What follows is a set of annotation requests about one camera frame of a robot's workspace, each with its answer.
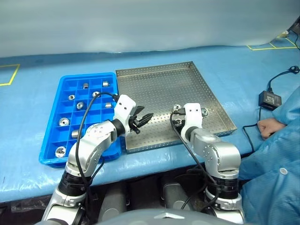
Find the person's hand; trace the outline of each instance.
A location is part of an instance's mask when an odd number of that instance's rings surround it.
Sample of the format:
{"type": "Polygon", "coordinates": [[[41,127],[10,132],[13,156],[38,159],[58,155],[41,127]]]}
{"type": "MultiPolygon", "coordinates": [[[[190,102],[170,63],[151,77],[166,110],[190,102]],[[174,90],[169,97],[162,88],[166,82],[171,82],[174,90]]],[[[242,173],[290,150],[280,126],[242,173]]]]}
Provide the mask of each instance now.
{"type": "Polygon", "coordinates": [[[262,138],[267,139],[273,133],[281,130],[286,125],[278,122],[274,118],[270,118],[270,119],[258,121],[257,126],[258,126],[259,131],[261,132],[262,138]]]}

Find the blue protective gown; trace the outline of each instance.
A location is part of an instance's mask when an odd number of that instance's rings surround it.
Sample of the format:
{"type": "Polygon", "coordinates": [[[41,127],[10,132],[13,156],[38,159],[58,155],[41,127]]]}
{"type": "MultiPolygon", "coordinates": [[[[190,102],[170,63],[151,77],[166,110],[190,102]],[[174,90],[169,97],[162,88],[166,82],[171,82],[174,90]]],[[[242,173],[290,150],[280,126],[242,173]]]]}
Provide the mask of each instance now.
{"type": "Polygon", "coordinates": [[[300,225],[300,87],[273,116],[287,126],[240,166],[240,180],[251,180],[241,191],[245,218],[262,225],[300,225]]]}

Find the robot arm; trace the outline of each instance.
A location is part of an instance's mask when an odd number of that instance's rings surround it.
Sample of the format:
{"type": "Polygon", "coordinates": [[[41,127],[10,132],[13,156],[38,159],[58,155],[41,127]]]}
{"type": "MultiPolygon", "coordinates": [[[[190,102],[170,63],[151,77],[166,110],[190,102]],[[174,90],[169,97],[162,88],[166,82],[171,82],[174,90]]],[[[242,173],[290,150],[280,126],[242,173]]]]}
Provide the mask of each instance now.
{"type": "MultiPolygon", "coordinates": [[[[78,148],[79,162],[85,179],[91,182],[91,177],[97,167],[102,153],[116,141],[118,136],[127,136],[132,130],[139,133],[153,116],[149,113],[141,120],[137,114],[143,106],[136,106],[135,101],[126,95],[121,95],[114,109],[113,121],[93,124],[80,139],[78,148]]],[[[86,186],[77,166],[76,143],[72,146],[64,174],[56,187],[45,210],[42,220],[62,221],[62,224],[79,224],[83,218],[82,207],[86,198],[86,186]]]]}
{"type": "Polygon", "coordinates": [[[185,115],[185,123],[180,132],[182,139],[204,159],[206,172],[216,182],[208,184],[205,190],[206,200],[211,201],[215,197],[217,187],[221,191],[211,207],[212,214],[224,219],[230,214],[230,221],[242,224],[243,211],[237,180],[241,163],[238,149],[202,128],[200,104],[185,104],[184,109],[177,110],[177,114],[185,115]]]}

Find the perforated metal tray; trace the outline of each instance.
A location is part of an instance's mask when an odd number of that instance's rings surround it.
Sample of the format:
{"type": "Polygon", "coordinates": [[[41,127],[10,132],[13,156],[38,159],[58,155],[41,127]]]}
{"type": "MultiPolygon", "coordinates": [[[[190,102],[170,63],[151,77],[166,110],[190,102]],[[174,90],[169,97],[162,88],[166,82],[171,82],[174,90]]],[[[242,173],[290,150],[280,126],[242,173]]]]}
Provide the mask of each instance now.
{"type": "Polygon", "coordinates": [[[202,126],[218,136],[236,130],[193,62],[122,69],[116,74],[119,93],[145,106],[142,115],[154,113],[139,135],[126,137],[128,153],[180,143],[169,120],[175,104],[200,103],[208,111],[202,126]]]}

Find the white backdrop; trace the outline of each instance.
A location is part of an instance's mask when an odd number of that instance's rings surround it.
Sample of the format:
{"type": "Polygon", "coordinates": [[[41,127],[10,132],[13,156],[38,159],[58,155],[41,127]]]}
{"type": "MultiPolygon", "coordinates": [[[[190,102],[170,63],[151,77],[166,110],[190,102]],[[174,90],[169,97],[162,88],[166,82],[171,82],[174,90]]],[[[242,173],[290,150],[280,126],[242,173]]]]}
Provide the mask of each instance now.
{"type": "Polygon", "coordinates": [[[300,0],[1,0],[0,57],[260,45],[300,0]]]}

